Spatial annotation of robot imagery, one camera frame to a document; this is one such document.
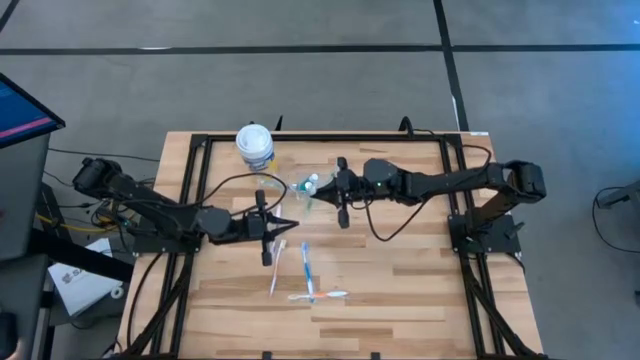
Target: toothbrush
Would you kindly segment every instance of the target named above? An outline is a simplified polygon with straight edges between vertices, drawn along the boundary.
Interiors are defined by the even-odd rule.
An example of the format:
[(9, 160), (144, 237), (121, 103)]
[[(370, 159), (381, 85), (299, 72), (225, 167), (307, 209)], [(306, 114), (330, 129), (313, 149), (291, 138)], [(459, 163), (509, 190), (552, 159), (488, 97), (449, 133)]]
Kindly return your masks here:
[[(282, 205), (278, 205), (276, 208), (276, 217), (280, 217), (282, 215)], [(276, 262), (273, 264), (273, 277), (271, 278), (271, 287), (269, 288), (269, 297), (273, 296), (273, 292), (276, 290), (276, 281), (278, 279), (278, 264), (280, 263), (280, 255), (284, 250), (284, 247), (287, 245), (287, 240), (274, 241), (271, 243), (271, 253), (276, 254)]]
[(280, 262), (280, 255), (287, 245), (287, 240), (280, 240), (278, 249), (276, 250), (276, 262), (273, 264), (273, 277), (271, 278), (271, 288), (269, 289), (269, 297), (273, 296), (273, 292), (276, 289), (276, 279), (278, 278), (278, 263)]
[(302, 299), (312, 299), (312, 298), (317, 298), (317, 299), (339, 298), (339, 297), (346, 297), (347, 295), (349, 295), (348, 292), (338, 290), (338, 291), (329, 291), (329, 292), (319, 292), (313, 295), (308, 295), (308, 294), (289, 295), (289, 300), (302, 300)]
[(311, 264), (309, 263), (309, 243), (302, 243), (302, 261), (304, 263), (304, 276), (307, 280), (307, 290), (309, 291), (309, 302), (314, 303), (313, 278), (311, 277)]

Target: blue toothbrush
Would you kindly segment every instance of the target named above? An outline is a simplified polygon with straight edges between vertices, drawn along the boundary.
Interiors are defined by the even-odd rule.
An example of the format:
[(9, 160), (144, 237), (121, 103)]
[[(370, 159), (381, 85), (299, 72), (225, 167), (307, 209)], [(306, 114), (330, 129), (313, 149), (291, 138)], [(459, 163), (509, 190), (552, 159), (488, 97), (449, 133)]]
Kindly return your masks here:
[(302, 247), (300, 248), (302, 251), (302, 262), (304, 263), (304, 276), (307, 280), (307, 290), (309, 291), (309, 301), (311, 303), (316, 302), (315, 297), (313, 296), (313, 278), (311, 277), (311, 264), (309, 263), (309, 243), (303, 242)]

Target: yellow cable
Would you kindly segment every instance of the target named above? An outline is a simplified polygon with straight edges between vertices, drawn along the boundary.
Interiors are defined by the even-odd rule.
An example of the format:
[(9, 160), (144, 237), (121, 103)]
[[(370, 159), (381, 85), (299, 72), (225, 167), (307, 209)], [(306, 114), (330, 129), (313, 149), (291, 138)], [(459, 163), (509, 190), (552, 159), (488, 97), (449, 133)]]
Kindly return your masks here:
[[(44, 221), (47, 224), (53, 224), (53, 220), (44, 217), (40, 214), (36, 214), (36, 217), (38, 219), (40, 219), (40, 221)], [(103, 232), (109, 232), (113, 229), (115, 229), (115, 226), (106, 228), (106, 229), (98, 229), (98, 228), (83, 228), (83, 227), (78, 227), (78, 226), (73, 226), (73, 225), (67, 225), (67, 224), (61, 224), (60, 226), (62, 226), (63, 228), (69, 229), (69, 230), (73, 230), (73, 231), (80, 231), (80, 232), (88, 232), (88, 233), (103, 233)]]

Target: black cable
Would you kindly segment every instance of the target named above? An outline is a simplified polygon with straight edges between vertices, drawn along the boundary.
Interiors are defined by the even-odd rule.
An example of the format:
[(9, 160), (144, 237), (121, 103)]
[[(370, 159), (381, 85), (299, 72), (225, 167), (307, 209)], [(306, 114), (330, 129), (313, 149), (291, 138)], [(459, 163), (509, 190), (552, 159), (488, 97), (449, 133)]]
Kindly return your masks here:
[(210, 197), (212, 197), (218, 190), (220, 190), (220, 188), (226, 184), (227, 182), (231, 181), (231, 180), (235, 180), (235, 179), (241, 179), (241, 178), (245, 178), (245, 177), (251, 177), (251, 176), (266, 176), (269, 178), (272, 178), (273, 180), (277, 181), (278, 183), (280, 183), (280, 185), (282, 185), (282, 188), (284, 189), (282, 191), (282, 195), (280, 196), (280, 198), (278, 199), (278, 201), (276, 201), (275, 204), (267, 207), (265, 209), (265, 211), (269, 211), (272, 210), (273, 208), (275, 208), (276, 206), (278, 206), (278, 204), (282, 201), (282, 199), (284, 199), (284, 196), (287, 194), (287, 184), (282, 181), (280, 178), (278, 178), (275, 175), (271, 175), (271, 174), (267, 174), (267, 173), (246, 173), (246, 174), (240, 174), (240, 175), (234, 175), (234, 176), (229, 176), (228, 178), (222, 180), (218, 186), (216, 186), (213, 190), (211, 190), (211, 192), (209, 192), (204, 198), (202, 198), (202, 200), (196, 201), (192, 204), (178, 204), (177, 206), (173, 206), (172, 207), (190, 207), (190, 206), (198, 206), (198, 205), (202, 205), (205, 203), (205, 201), (207, 201)]
[(518, 265), (520, 265), (520, 267), (522, 268), (522, 273), (526, 274), (527, 273), (527, 269), (524, 267), (524, 263), (522, 262), (522, 260), (520, 260), (516, 254), (514, 253), (506, 253), (508, 257), (512, 258), (515, 262), (518, 263)]
[(598, 203), (598, 197), (600, 197), (600, 194), (602, 194), (605, 191), (609, 191), (609, 190), (618, 190), (618, 189), (622, 189), (623, 187), (621, 186), (611, 186), (611, 187), (606, 187), (600, 191), (598, 191), (598, 193), (596, 194), (596, 196), (593, 197), (593, 204), (591, 204), (591, 219), (593, 220), (593, 227), (596, 229), (596, 233), (598, 234), (598, 236), (600, 237), (600, 240), (602, 240), (602, 242), (604, 242), (605, 244), (607, 244), (607, 246), (609, 246), (612, 249), (618, 250), (618, 251), (622, 251), (622, 252), (627, 252), (627, 253), (632, 253), (632, 254), (640, 254), (640, 250), (632, 250), (632, 249), (623, 249), (620, 247), (617, 247), (613, 244), (611, 244), (610, 242), (608, 242), (604, 236), (602, 236), (602, 233), (600, 232), (600, 228), (598, 227), (598, 222), (596, 220), (596, 205)]
[(424, 132), (428, 132), (431, 135), (436, 135), (433, 131), (429, 130), (429, 129), (413, 129), (413, 131), (424, 131)]
[[(202, 200), (198, 200), (194, 203), (190, 203), (190, 204), (165, 204), (163, 202), (160, 201), (156, 201), (156, 200), (125, 200), (123, 202), (121, 202), (121, 205), (126, 205), (126, 204), (132, 204), (132, 203), (150, 203), (150, 204), (157, 204), (163, 207), (168, 207), (168, 208), (188, 208), (188, 207), (196, 207), (199, 205), (204, 204), (210, 197), (212, 197), (218, 190), (220, 190), (220, 188), (226, 184), (227, 182), (231, 181), (231, 180), (235, 180), (235, 179), (240, 179), (240, 178), (245, 178), (245, 177), (250, 177), (250, 176), (266, 176), (269, 178), (274, 179), (275, 181), (277, 181), (278, 183), (280, 183), (280, 185), (282, 185), (283, 191), (282, 191), (282, 195), (280, 195), (280, 198), (271, 206), (267, 207), (265, 209), (265, 211), (270, 211), (273, 208), (275, 208), (276, 206), (278, 206), (278, 204), (280, 204), (280, 202), (282, 202), (282, 200), (284, 199), (285, 195), (287, 194), (287, 184), (282, 181), (280, 178), (278, 178), (275, 175), (271, 175), (271, 174), (267, 174), (267, 173), (246, 173), (246, 174), (240, 174), (240, 175), (234, 175), (234, 176), (230, 176), (224, 180), (222, 180), (222, 182), (220, 182), (213, 190), (211, 190), (211, 192), (209, 192), (205, 197), (202, 198)], [(241, 214), (243, 212), (246, 212), (250, 209), (252, 209), (253, 207), (244, 209), (242, 211), (238, 211), (234, 214), (238, 215)]]
[[(482, 175), (482, 173), (484, 173), (487, 170), (487, 167), (489, 166), (489, 163), (491, 162), (491, 156), (492, 153), (491, 151), (489, 151), (489, 149), (483, 147), (483, 146), (479, 146), (479, 145), (462, 145), (462, 147), (469, 147), (469, 148), (476, 148), (476, 149), (480, 149), (480, 150), (484, 150), (487, 153), (487, 159), (484, 162), (484, 165), (482, 165), (482, 168), (475, 174), (470, 175), (469, 177), (462, 179), (460, 181), (458, 181), (457, 183), (453, 184), (452, 187), (456, 187), (458, 185), (460, 185), (461, 183), (468, 181), (469, 179), (472, 179), (474, 177), (480, 176)], [(398, 235), (398, 233), (400, 233), (402, 230), (404, 230), (405, 227), (407, 227), (407, 225), (409, 225), (409, 223), (413, 220), (413, 218), (416, 217), (416, 215), (418, 215), (418, 213), (420, 212), (420, 210), (422, 210), (422, 208), (424, 207), (424, 205), (427, 203), (428, 199), (423, 201), (420, 206), (418, 207), (418, 209), (416, 209), (416, 211), (413, 212), (413, 214), (411, 214), (411, 216), (409, 216), (409, 218), (407, 219), (407, 221), (404, 222), (404, 224), (402, 224), (396, 231), (394, 231), (391, 235), (389, 235), (389, 237), (387, 238), (383, 238), (380, 235), (378, 235), (378, 232), (376, 231), (376, 229), (373, 226), (373, 220), (371, 219), (371, 212), (369, 210), (369, 205), (373, 202), (367, 202), (367, 198), (366, 196), (362, 197), (363, 201), (364, 201), (364, 209), (367, 213), (367, 221), (369, 222), (369, 228), (371, 229), (371, 233), (373, 233), (373, 236), (375, 236), (376, 239), (383, 241), (383, 242), (387, 242), (391, 239), (393, 239), (396, 235)], [(356, 208), (353, 206), (353, 204), (351, 204), (351, 207), (355, 210), (360, 210), (361, 208)]]
[(89, 330), (92, 327), (94, 327), (96, 324), (98, 323), (98, 321), (93, 321), (92, 323), (90, 323), (88, 326), (80, 326), (80, 325), (76, 325), (73, 320), (69, 321), (69, 324), (71, 324), (71, 326), (73, 326), (74, 328), (78, 329), (78, 330)]
[(57, 177), (57, 176), (53, 175), (52, 173), (47, 172), (46, 170), (43, 170), (43, 172), (44, 172), (44, 174), (45, 174), (45, 175), (48, 175), (48, 176), (52, 177), (55, 181), (59, 182), (59, 183), (60, 183), (60, 184), (62, 184), (62, 185), (66, 186), (66, 187), (73, 187), (73, 185), (71, 185), (71, 184), (69, 184), (69, 183), (67, 183), (67, 182), (64, 182), (64, 181), (60, 180), (60, 178), (59, 178), (59, 177)]
[(371, 232), (373, 233), (373, 236), (376, 237), (376, 239), (383, 241), (383, 242), (387, 242), (391, 239), (393, 239), (396, 235), (398, 235), (398, 233), (400, 233), (400, 231), (404, 230), (404, 228), (409, 225), (409, 223), (411, 222), (411, 220), (413, 220), (414, 217), (416, 217), (416, 215), (418, 215), (418, 213), (420, 212), (420, 210), (422, 210), (422, 208), (425, 206), (425, 204), (427, 203), (427, 200), (424, 200), (420, 206), (418, 207), (418, 209), (416, 209), (416, 211), (413, 212), (413, 214), (411, 214), (411, 216), (409, 216), (409, 218), (407, 219), (407, 221), (404, 222), (404, 224), (402, 224), (398, 230), (394, 231), (393, 234), (389, 235), (389, 237), (387, 238), (382, 238), (380, 237), (380, 235), (378, 235), (378, 233), (376, 232), (376, 229), (373, 227), (373, 220), (371, 219), (371, 212), (369, 211), (369, 203), (367, 203), (366, 199), (364, 199), (364, 210), (367, 212), (367, 221), (369, 222), (369, 228), (371, 229)]
[(122, 222), (120, 222), (118, 220), (117, 216), (111, 216), (110, 214), (101, 214), (101, 215), (104, 215), (104, 216), (108, 217), (109, 220), (111, 220), (113, 222), (113, 224), (118, 228), (118, 234), (120, 236), (120, 244), (122, 245), (122, 248), (125, 249), (126, 251), (128, 251), (129, 253), (131, 253), (131, 250), (127, 246), (127, 242), (124, 240), (124, 234), (122, 233), (122, 226), (123, 226)]
[[(86, 208), (92, 207), (93, 205), (97, 205), (99, 203), (100, 203), (100, 201), (97, 201), (97, 202), (94, 202), (94, 203), (82, 203), (82, 204), (78, 204), (78, 205), (58, 205), (58, 207), (60, 209), (71, 209), (71, 208), (86, 209)], [(38, 203), (38, 205), (49, 206), (50, 204)]]
[(62, 149), (55, 149), (55, 148), (49, 148), (49, 151), (54, 151), (54, 152), (59, 152), (59, 153), (64, 153), (64, 154), (74, 154), (74, 155), (119, 157), (119, 158), (142, 160), (142, 161), (149, 161), (149, 162), (160, 162), (160, 160), (158, 160), (158, 159), (151, 159), (151, 158), (145, 158), (145, 157), (133, 156), (133, 155), (102, 154), (102, 153), (91, 153), (91, 152), (84, 152), (84, 151), (62, 150)]
[(142, 289), (142, 285), (144, 285), (144, 282), (147, 280), (147, 276), (149, 276), (151, 268), (153, 268), (153, 265), (155, 265), (158, 259), (160, 259), (160, 256), (162, 256), (162, 253), (159, 253), (158, 255), (156, 255), (156, 257), (153, 258), (153, 260), (151, 260), (151, 263), (149, 263), (149, 266), (147, 266), (144, 274), (142, 274), (142, 278), (140, 278), (138, 288), (133, 295), (133, 300), (131, 301), (131, 309), (129, 310), (129, 322), (127, 323), (127, 348), (131, 347), (131, 326), (133, 325), (133, 314), (135, 312), (136, 303), (138, 302), (138, 296), (140, 296), (140, 290)]

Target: wire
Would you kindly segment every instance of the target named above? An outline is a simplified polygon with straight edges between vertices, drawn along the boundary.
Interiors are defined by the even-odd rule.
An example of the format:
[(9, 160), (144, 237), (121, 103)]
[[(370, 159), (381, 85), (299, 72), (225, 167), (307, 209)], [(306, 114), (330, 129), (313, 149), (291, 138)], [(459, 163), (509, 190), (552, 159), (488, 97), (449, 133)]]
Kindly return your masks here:
[[(56, 207), (58, 207), (60, 209), (71, 209), (71, 208), (87, 209), (87, 208), (90, 208), (93, 205), (97, 205), (99, 203), (100, 203), (100, 201), (97, 201), (97, 202), (94, 202), (94, 203), (82, 203), (82, 204), (78, 204), (78, 205), (57, 205)], [(38, 203), (38, 205), (49, 206), (51, 204)]]
[(49, 151), (64, 153), (64, 154), (74, 154), (74, 155), (91, 155), (91, 156), (104, 156), (104, 157), (119, 157), (125, 159), (134, 159), (134, 160), (142, 160), (149, 162), (160, 162), (158, 159), (145, 158), (141, 156), (133, 156), (133, 155), (120, 155), (120, 154), (102, 154), (102, 153), (91, 153), (91, 152), (83, 152), (83, 151), (73, 151), (73, 150), (62, 150), (49, 148)]
[[(43, 221), (47, 224), (53, 224), (54, 221), (49, 219), (48, 217), (42, 216), (40, 214), (36, 214), (36, 217), (40, 220)], [(84, 228), (84, 227), (79, 227), (79, 226), (73, 226), (73, 225), (68, 225), (68, 224), (60, 224), (60, 226), (62, 226), (65, 229), (69, 229), (69, 230), (73, 230), (73, 231), (79, 231), (79, 232), (87, 232), (87, 233), (105, 233), (105, 232), (109, 232), (111, 230), (113, 230), (115, 227), (111, 227), (111, 228), (104, 228), (104, 229), (92, 229), (92, 228)]]
[[(481, 176), (482, 173), (484, 173), (487, 170), (487, 167), (489, 166), (489, 163), (491, 162), (491, 156), (492, 153), (491, 151), (489, 151), (489, 149), (483, 147), (483, 146), (479, 146), (479, 145), (462, 145), (462, 147), (469, 147), (469, 148), (476, 148), (476, 149), (480, 149), (480, 150), (484, 150), (487, 153), (487, 159), (485, 160), (484, 164), (482, 165), (482, 168), (475, 174), (470, 175), (467, 178), (464, 178), (460, 181), (458, 181), (457, 183), (453, 184), (452, 187), (456, 187), (460, 184), (462, 184), (465, 181), (468, 181), (469, 179), (472, 179), (474, 177), (478, 177)], [(425, 206), (425, 204), (427, 203), (428, 199), (424, 200), (420, 206), (418, 207), (418, 209), (416, 209), (416, 211), (413, 212), (413, 214), (411, 214), (411, 216), (409, 216), (409, 218), (407, 219), (407, 221), (404, 222), (404, 224), (402, 224), (396, 231), (394, 231), (391, 235), (389, 235), (389, 237), (383, 238), (381, 237), (378, 232), (376, 231), (375, 227), (373, 226), (373, 219), (371, 218), (371, 211), (369, 210), (369, 205), (373, 202), (373, 200), (367, 202), (367, 198), (365, 196), (362, 197), (363, 201), (364, 201), (364, 210), (367, 213), (367, 221), (369, 222), (369, 228), (371, 229), (371, 233), (373, 233), (373, 236), (375, 236), (376, 239), (383, 241), (383, 242), (387, 242), (391, 239), (393, 239), (396, 235), (398, 235), (402, 230), (404, 230), (405, 227), (407, 227), (407, 225), (409, 225), (409, 223), (413, 220), (413, 218), (416, 217), (416, 215), (418, 215), (418, 213), (422, 210), (422, 208)], [(351, 207), (355, 210), (361, 210), (362, 208), (356, 208), (353, 206), (353, 204), (351, 204)]]
[(138, 288), (133, 295), (133, 300), (131, 301), (131, 309), (129, 310), (129, 322), (127, 323), (127, 348), (131, 347), (131, 326), (133, 325), (133, 313), (135, 312), (136, 303), (138, 302), (138, 296), (140, 296), (140, 290), (142, 289), (142, 285), (144, 285), (144, 282), (147, 280), (147, 276), (149, 276), (151, 268), (153, 268), (153, 265), (155, 265), (158, 259), (160, 259), (160, 256), (162, 256), (162, 253), (159, 253), (158, 255), (156, 255), (156, 257), (153, 258), (153, 260), (151, 260), (151, 263), (149, 263), (149, 266), (147, 266), (144, 274), (142, 274), (142, 278), (140, 278)]
[(176, 207), (190, 207), (190, 206), (198, 206), (198, 205), (202, 205), (204, 204), (205, 201), (207, 201), (210, 197), (212, 197), (218, 190), (220, 190), (220, 188), (226, 184), (227, 182), (231, 181), (231, 180), (236, 180), (236, 179), (241, 179), (241, 178), (245, 178), (245, 177), (251, 177), (251, 176), (266, 176), (269, 178), (272, 178), (273, 180), (277, 181), (278, 183), (280, 183), (280, 185), (282, 185), (283, 187), (283, 192), (282, 195), (280, 196), (280, 198), (278, 199), (278, 201), (276, 201), (275, 204), (269, 206), (268, 208), (265, 209), (265, 211), (269, 211), (273, 208), (275, 208), (276, 206), (278, 206), (278, 204), (282, 201), (282, 199), (284, 199), (284, 196), (287, 194), (287, 184), (285, 184), (284, 181), (282, 181), (280, 178), (278, 178), (275, 175), (271, 175), (271, 174), (267, 174), (267, 173), (246, 173), (246, 174), (240, 174), (240, 175), (234, 175), (234, 176), (230, 176), (224, 180), (222, 180), (220, 182), (220, 184), (218, 184), (218, 186), (216, 186), (213, 190), (211, 190), (211, 192), (209, 192), (204, 198), (202, 198), (202, 200), (200, 201), (196, 201), (193, 204), (186, 204), (186, 205), (178, 205)]
[[(267, 207), (265, 209), (265, 211), (269, 211), (272, 210), (273, 208), (275, 208), (276, 206), (278, 206), (278, 204), (280, 204), (280, 202), (282, 202), (282, 200), (284, 199), (285, 195), (287, 194), (287, 184), (282, 181), (280, 178), (278, 178), (275, 175), (271, 175), (271, 174), (267, 174), (267, 173), (261, 173), (261, 172), (257, 172), (257, 173), (246, 173), (246, 174), (240, 174), (240, 175), (234, 175), (234, 176), (230, 176), (224, 180), (222, 180), (222, 182), (220, 182), (213, 190), (211, 190), (211, 192), (209, 192), (205, 197), (202, 198), (202, 200), (198, 200), (194, 203), (191, 204), (165, 204), (163, 202), (160, 201), (156, 201), (156, 200), (125, 200), (123, 202), (120, 203), (120, 205), (127, 205), (127, 204), (132, 204), (132, 203), (150, 203), (150, 204), (157, 204), (163, 207), (168, 207), (168, 208), (188, 208), (188, 207), (196, 207), (199, 205), (204, 204), (210, 197), (212, 197), (218, 190), (220, 190), (220, 188), (226, 184), (227, 182), (231, 181), (231, 180), (235, 180), (235, 179), (240, 179), (240, 178), (245, 178), (245, 177), (251, 177), (251, 176), (266, 176), (268, 178), (271, 178), (275, 181), (277, 181), (278, 183), (280, 183), (280, 185), (282, 185), (283, 187), (283, 192), (282, 195), (280, 195), (280, 198), (271, 206)], [(249, 207), (247, 209), (244, 209), (242, 211), (238, 211), (236, 213), (234, 213), (235, 215), (238, 214), (242, 214), (244, 212), (249, 211), (250, 209), (252, 209), (254, 207)]]
[(606, 187), (606, 188), (598, 191), (596, 196), (593, 197), (593, 203), (591, 204), (591, 219), (593, 220), (593, 227), (596, 229), (596, 233), (598, 234), (598, 237), (600, 237), (600, 240), (602, 240), (602, 242), (607, 244), (607, 246), (609, 246), (610, 248), (618, 250), (618, 251), (622, 251), (622, 252), (627, 252), (627, 253), (632, 253), (632, 254), (640, 254), (640, 250), (623, 249), (623, 248), (620, 248), (620, 247), (617, 247), (617, 246), (611, 244), (610, 242), (608, 242), (604, 238), (604, 236), (602, 236), (602, 233), (600, 232), (600, 228), (598, 227), (598, 222), (596, 220), (596, 205), (598, 203), (598, 197), (600, 197), (600, 194), (602, 194), (605, 191), (618, 190), (618, 189), (623, 189), (623, 187), (621, 187), (621, 186)]
[(66, 187), (73, 187), (73, 185), (71, 185), (71, 184), (69, 184), (69, 183), (67, 183), (67, 182), (64, 182), (64, 181), (60, 180), (60, 178), (59, 178), (59, 177), (57, 177), (57, 176), (53, 175), (52, 173), (47, 172), (46, 170), (44, 170), (43, 172), (44, 172), (44, 174), (45, 174), (45, 175), (48, 175), (48, 176), (52, 177), (55, 181), (59, 182), (59, 183), (60, 183), (60, 184), (62, 184), (62, 185), (66, 186)]
[(411, 222), (411, 220), (413, 220), (414, 217), (416, 217), (416, 215), (418, 215), (418, 213), (420, 212), (420, 210), (422, 210), (422, 208), (424, 207), (424, 205), (427, 203), (428, 200), (424, 200), (420, 206), (418, 207), (418, 209), (416, 209), (416, 211), (413, 212), (413, 214), (411, 214), (411, 216), (409, 216), (409, 218), (407, 219), (407, 221), (404, 222), (404, 224), (402, 224), (398, 230), (394, 231), (393, 234), (389, 235), (389, 237), (387, 238), (382, 238), (380, 235), (378, 235), (378, 232), (376, 231), (376, 229), (373, 227), (373, 220), (371, 219), (371, 212), (369, 211), (369, 203), (367, 203), (366, 199), (364, 202), (364, 210), (367, 212), (367, 221), (369, 222), (369, 228), (371, 229), (371, 232), (373, 233), (373, 236), (376, 237), (376, 239), (383, 241), (383, 242), (387, 242), (391, 239), (393, 239), (396, 235), (398, 235), (398, 233), (400, 233), (400, 231), (404, 230), (405, 227), (407, 227), (407, 225), (409, 225), (409, 223)]
[(423, 131), (423, 132), (428, 132), (431, 135), (436, 135), (433, 131), (429, 130), (429, 129), (413, 129), (413, 131)]
[(71, 216), (64, 216), (64, 220), (65, 221), (67, 221), (67, 220), (77, 221), (77, 222), (82, 223), (82, 224), (93, 225), (90, 221), (74, 218), (74, 217), (71, 217)]
[(522, 273), (526, 274), (527, 273), (527, 269), (524, 267), (524, 263), (522, 262), (522, 260), (520, 260), (516, 254), (514, 253), (506, 253), (508, 257), (512, 258), (515, 262), (518, 263), (518, 265), (520, 265), (520, 267), (522, 268)]

